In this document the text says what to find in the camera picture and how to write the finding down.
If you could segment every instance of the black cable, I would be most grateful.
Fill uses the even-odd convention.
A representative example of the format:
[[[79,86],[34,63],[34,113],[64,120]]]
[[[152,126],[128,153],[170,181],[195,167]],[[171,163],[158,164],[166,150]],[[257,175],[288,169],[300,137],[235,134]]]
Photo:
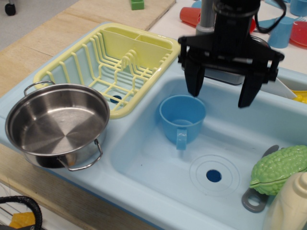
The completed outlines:
[[[255,15],[255,22],[256,22],[257,29],[262,34],[267,34],[272,29],[274,29],[277,26],[277,24],[280,22],[280,20],[286,15],[287,7],[284,1],[283,0],[274,0],[274,1],[282,8],[283,14],[271,27],[269,28],[260,27],[259,22],[258,22],[258,13]]]

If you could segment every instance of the dish rack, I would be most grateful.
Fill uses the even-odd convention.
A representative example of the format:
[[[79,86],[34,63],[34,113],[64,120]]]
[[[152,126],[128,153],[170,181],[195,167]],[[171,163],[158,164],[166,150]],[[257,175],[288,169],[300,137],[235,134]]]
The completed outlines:
[[[121,118],[133,110],[179,51],[175,39],[106,23],[43,67],[33,82],[51,80],[94,88],[107,100],[110,118]]]

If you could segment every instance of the green block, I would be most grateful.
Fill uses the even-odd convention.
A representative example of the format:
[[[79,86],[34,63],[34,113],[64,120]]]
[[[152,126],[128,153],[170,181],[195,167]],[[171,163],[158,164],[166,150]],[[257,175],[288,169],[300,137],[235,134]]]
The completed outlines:
[[[144,9],[144,0],[130,0],[131,9],[134,10],[143,10]]]

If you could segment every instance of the pot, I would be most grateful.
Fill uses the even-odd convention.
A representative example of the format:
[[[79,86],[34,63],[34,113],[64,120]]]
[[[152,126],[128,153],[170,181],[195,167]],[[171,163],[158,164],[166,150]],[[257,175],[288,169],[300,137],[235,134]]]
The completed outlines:
[[[53,85],[27,94],[39,83]],[[110,110],[98,91],[84,85],[40,81],[27,87],[24,95],[9,112],[5,131],[30,163],[76,171],[101,158]]]

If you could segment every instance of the bitter melon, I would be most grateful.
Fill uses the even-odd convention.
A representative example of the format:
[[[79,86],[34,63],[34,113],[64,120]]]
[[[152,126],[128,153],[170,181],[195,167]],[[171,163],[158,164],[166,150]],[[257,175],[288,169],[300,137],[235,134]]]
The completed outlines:
[[[294,173],[307,171],[307,146],[291,146],[263,157],[251,173],[250,188],[261,194],[277,195]]]

